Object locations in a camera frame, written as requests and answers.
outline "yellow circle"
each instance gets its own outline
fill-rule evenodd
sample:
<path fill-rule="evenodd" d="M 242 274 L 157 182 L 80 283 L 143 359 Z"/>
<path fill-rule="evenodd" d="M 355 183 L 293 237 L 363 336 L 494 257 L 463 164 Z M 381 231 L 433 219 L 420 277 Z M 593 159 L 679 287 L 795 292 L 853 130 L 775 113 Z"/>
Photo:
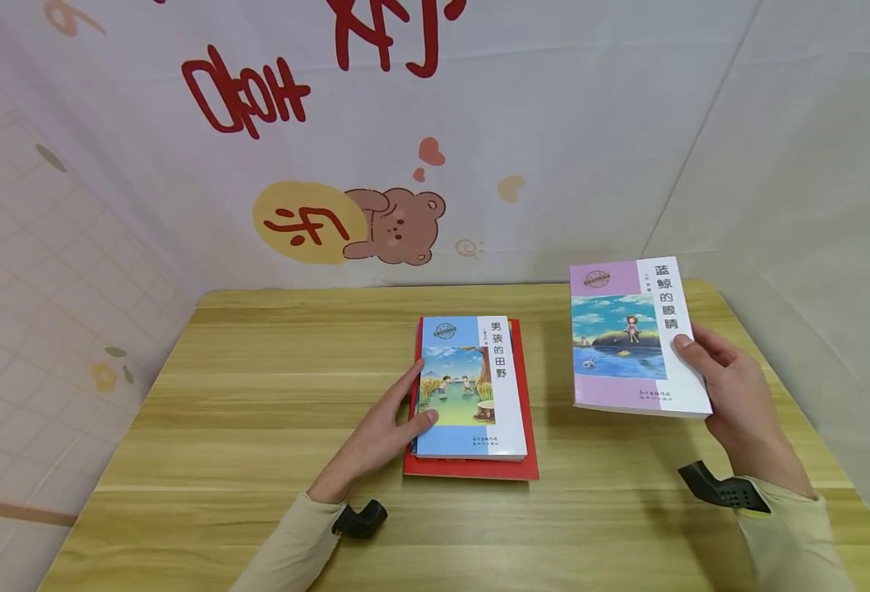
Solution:
<path fill-rule="evenodd" d="M 343 247 L 368 236 L 361 208 L 323 183 L 274 183 L 258 196 L 252 215 L 263 242 L 302 263 L 338 266 L 346 261 Z"/>

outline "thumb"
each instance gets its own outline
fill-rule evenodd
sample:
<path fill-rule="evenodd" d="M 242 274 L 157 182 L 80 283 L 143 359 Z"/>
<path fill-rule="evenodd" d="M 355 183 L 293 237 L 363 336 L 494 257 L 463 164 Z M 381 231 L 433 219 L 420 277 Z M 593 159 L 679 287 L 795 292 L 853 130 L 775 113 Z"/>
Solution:
<path fill-rule="evenodd" d="M 408 444 L 415 440 L 416 437 L 423 435 L 427 432 L 431 426 L 435 425 L 437 422 L 437 411 L 435 409 L 429 409 L 424 413 L 417 413 L 416 416 L 409 420 L 409 422 L 403 423 L 396 429 L 396 434 L 399 436 L 399 440 L 403 441 L 402 445 Z"/>
<path fill-rule="evenodd" d="M 720 363 L 717 363 L 708 351 L 701 347 L 701 344 L 693 342 L 688 335 L 676 335 L 673 343 L 678 355 L 682 356 L 692 368 L 698 370 L 705 379 L 714 380 L 723 369 Z"/>

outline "blue sky illustration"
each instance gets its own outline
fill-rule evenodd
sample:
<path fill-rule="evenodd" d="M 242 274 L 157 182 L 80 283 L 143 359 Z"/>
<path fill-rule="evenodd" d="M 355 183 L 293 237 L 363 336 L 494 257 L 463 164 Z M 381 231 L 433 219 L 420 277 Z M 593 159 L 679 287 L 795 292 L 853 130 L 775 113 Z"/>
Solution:
<path fill-rule="evenodd" d="M 609 331 L 626 329 L 626 317 L 635 314 L 639 331 L 657 331 L 652 294 L 614 295 L 614 297 L 571 298 L 573 338 L 595 339 Z"/>
<path fill-rule="evenodd" d="M 452 378 L 467 376 L 474 380 L 481 373 L 481 354 L 477 349 L 425 348 L 422 355 L 425 357 L 423 376 L 433 372 L 437 378 L 447 374 Z"/>

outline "hand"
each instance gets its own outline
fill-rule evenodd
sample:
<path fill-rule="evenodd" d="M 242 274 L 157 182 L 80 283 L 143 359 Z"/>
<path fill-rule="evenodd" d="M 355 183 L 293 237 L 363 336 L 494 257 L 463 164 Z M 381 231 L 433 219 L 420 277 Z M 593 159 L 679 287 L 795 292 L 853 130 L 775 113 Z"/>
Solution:
<path fill-rule="evenodd" d="M 394 459 L 409 442 L 437 422 L 437 411 L 430 409 L 418 413 L 408 423 L 396 423 L 399 405 L 423 367 L 424 360 L 416 362 L 381 399 L 375 401 L 353 434 L 343 442 L 340 452 L 307 491 L 312 500 L 325 504 L 341 503 L 356 481 Z"/>
<path fill-rule="evenodd" d="M 807 471 L 784 435 L 764 370 L 716 332 L 692 323 L 695 341 L 677 335 L 674 347 L 705 377 L 711 408 L 708 431 L 728 454 L 734 474 L 745 474 L 816 499 Z"/>

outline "book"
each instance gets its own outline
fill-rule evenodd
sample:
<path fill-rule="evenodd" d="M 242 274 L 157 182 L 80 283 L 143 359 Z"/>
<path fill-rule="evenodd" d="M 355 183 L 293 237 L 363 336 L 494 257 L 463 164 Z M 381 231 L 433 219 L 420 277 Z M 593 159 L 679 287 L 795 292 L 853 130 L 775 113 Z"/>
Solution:
<path fill-rule="evenodd" d="M 517 393 L 521 395 L 521 418 L 524 424 L 524 437 L 527 440 L 527 456 L 523 460 L 496 462 L 493 460 L 464 459 L 420 459 L 412 453 L 412 445 L 405 448 L 405 467 L 403 473 L 412 476 L 449 476 L 449 478 L 468 479 L 505 479 L 529 481 L 540 479 L 537 469 L 537 452 L 534 444 L 534 422 L 530 417 L 530 397 L 527 391 L 527 372 L 524 369 L 524 350 L 521 342 L 521 323 L 509 319 L 511 347 L 514 354 L 514 370 L 517 378 Z M 416 341 L 416 359 L 422 357 L 422 322 L 419 322 Z M 418 389 L 412 396 L 409 418 L 415 416 Z"/>
<path fill-rule="evenodd" d="M 522 460 L 527 455 L 507 317 L 423 317 L 415 412 L 437 423 L 416 438 L 433 459 Z"/>
<path fill-rule="evenodd" d="M 692 335 L 676 257 L 570 268 L 574 405 L 704 418 L 701 374 L 672 345 Z"/>

